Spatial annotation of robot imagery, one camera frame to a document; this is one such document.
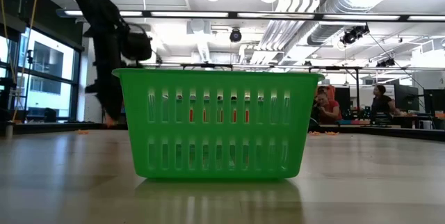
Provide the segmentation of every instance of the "basket rim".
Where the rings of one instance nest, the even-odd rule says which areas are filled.
[[[141,69],[141,68],[118,68],[113,70],[113,75],[120,78],[121,74],[134,72],[150,72],[150,73],[194,73],[194,74],[207,74],[206,70],[153,70],[153,69]],[[273,72],[242,72],[242,71],[212,71],[212,74],[217,75],[250,75],[250,76],[279,76],[279,77],[318,77],[318,81],[325,79],[322,74],[314,74],[308,72],[286,72],[286,73],[273,73]]]

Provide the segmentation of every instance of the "wooden floor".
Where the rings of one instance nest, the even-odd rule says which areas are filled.
[[[0,140],[0,223],[445,223],[445,144],[308,137],[278,182],[148,181],[126,131]]]

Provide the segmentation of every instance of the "computer monitor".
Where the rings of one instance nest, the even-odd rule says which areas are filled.
[[[340,112],[350,109],[350,88],[335,87],[335,100],[340,104]]]
[[[423,91],[425,95],[425,112],[432,113],[433,111],[445,112],[445,89],[425,89]]]
[[[394,85],[396,108],[402,111],[419,110],[419,89],[404,85]]]

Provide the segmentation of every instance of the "woman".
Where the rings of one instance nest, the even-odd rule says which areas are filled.
[[[371,117],[374,118],[377,113],[384,113],[389,115],[390,113],[394,115],[400,115],[401,112],[396,108],[396,103],[393,99],[386,96],[387,89],[383,85],[376,85],[374,87],[374,99],[373,105],[371,107]]]
[[[317,105],[320,111],[321,124],[334,124],[341,120],[340,105],[333,99],[328,99],[327,94],[319,93],[317,95]]]

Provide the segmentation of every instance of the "green plastic basket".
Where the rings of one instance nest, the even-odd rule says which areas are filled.
[[[115,70],[136,173],[287,178],[300,170],[320,74]]]

